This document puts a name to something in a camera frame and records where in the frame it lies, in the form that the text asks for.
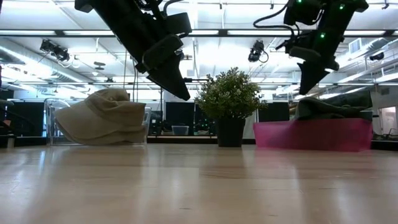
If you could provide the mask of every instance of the wood grain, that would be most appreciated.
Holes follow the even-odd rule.
[[[213,145],[0,151],[0,223],[397,223],[398,154]]]

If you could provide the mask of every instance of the storage box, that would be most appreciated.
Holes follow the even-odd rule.
[[[55,123],[55,115],[54,112],[60,110],[65,107],[69,107],[75,103],[80,102],[81,100],[63,100],[57,98],[47,98],[44,101],[44,110],[45,110],[45,126],[46,126],[46,134],[47,134],[47,144],[49,146],[64,146],[64,145],[78,145],[78,143],[69,141],[58,128]],[[146,136],[142,140],[140,144],[146,144],[147,135],[149,132],[149,123],[150,123],[150,112],[151,108],[145,107],[144,120],[143,124],[146,127]]]
[[[254,124],[258,148],[358,152],[370,149],[371,121],[361,118]]]
[[[189,126],[172,126],[174,135],[188,135]]]

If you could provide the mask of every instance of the ceiling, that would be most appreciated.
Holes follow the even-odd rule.
[[[391,6],[382,10],[384,1],[368,1],[371,7],[363,13],[355,13],[348,29],[358,30],[384,30],[398,28],[398,8],[394,3],[398,4],[398,0],[388,1]],[[168,8],[168,14],[176,14],[180,12],[188,12],[192,26],[194,29],[252,29],[252,23],[256,19],[275,13],[285,3],[285,0],[273,0],[274,8],[271,8],[270,0],[189,0],[171,4]],[[282,24],[283,13],[264,22],[267,25]],[[299,25],[301,29],[311,29],[314,27]],[[74,1],[44,1],[44,0],[4,0],[2,11],[0,14],[0,29],[109,29],[102,19],[91,11],[90,13],[80,12],[74,9]],[[14,52],[18,55],[31,58],[38,62],[41,58],[45,58],[40,63],[47,62],[44,66],[52,70],[53,73],[63,71],[63,80],[59,82],[75,82],[75,78],[88,82],[104,82],[107,78],[113,78],[116,82],[133,82],[134,81],[134,64],[126,54],[126,49],[118,42],[116,38],[41,38],[41,37],[3,37],[0,38],[0,47],[7,48],[14,46]],[[57,63],[50,55],[45,55],[40,51],[40,45],[44,39],[49,39],[53,43],[61,45],[68,49],[71,58],[67,63]],[[269,60],[267,63],[250,63],[248,62],[249,49],[253,43],[261,39],[267,52]],[[347,54],[348,45],[357,38],[346,38],[340,44],[336,52],[336,60],[341,64],[339,72],[333,72],[328,75],[322,83],[338,83],[342,79],[364,72],[358,78],[349,80],[348,82],[362,83],[370,78],[377,78],[382,75],[381,68],[368,71],[370,68],[380,66],[380,64],[390,62],[396,59],[396,45],[390,44],[381,49],[385,52],[385,59],[378,62],[368,61],[365,63],[364,55]],[[195,74],[195,77],[204,77],[207,74],[217,75],[222,71],[226,71],[230,67],[239,67],[241,70],[252,76],[253,82],[269,83],[269,82],[299,82],[300,70],[297,66],[297,59],[289,57],[283,53],[283,49],[276,52],[274,47],[284,41],[284,38],[255,38],[255,37],[187,37],[182,39],[183,51],[185,55],[196,56],[196,69],[193,60],[184,60],[180,64],[182,75],[187,77]],[[364,47],[366,43],[374,41],[372,38],[362,39]],[[106,65],[104,70],[95,70],[94,62],[103,62]],[[389,71],[395,69],[395,62],[390,63]],[[29,73],[39,73],[37,70],[29,71]],[[49,80],[43,78],[44,75],[35,74],[36,76],[28,77],[26,74],[21,77],[9,78],[8,80],[19,80],[25,82],[39,82],[40,80]],[[144,74],[139,74],[138,82],[149,82]],[[78,85],[76,91],[83,91],[87,88],[84,85]],[[154,85],[140,86],[143,89],[156,88]],[[280,86],[263,85],[265,90],[276,90]],[[325,91],[331,87],[317,88],[314,91]]]

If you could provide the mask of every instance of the beige hat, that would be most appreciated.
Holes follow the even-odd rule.
[[[117,143],[142,143],[144,142],[144,138],[146,135],[146,127],[144,125],[141,126],[141,129],[138,131],[116,131],[111,134],[107,134],[105,136],[101,136],[93,139],[79,139],[73,136],[70,136],[68,132],[64,130],[62,125],[55,120],[55,123],[58,126],[58,129],[61,130],[63,135],[69,140],[79,144],[83,144],[86,146],[102,146],[109,144],[117,144]]]
[[[109,88],[56,111],[55,119],[69,136],[94,139],[116,131],[140,131],[144,112],[144,103],[132,103],[125,90]]]

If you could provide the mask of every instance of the potted plant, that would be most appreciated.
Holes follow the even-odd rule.
[[[266,107],[259,95],[260,88],[250,83],[250,76],[238,67],[207,78],[195,102],[216,121],[219,147],[241,147],[246,118],[256,109]]]

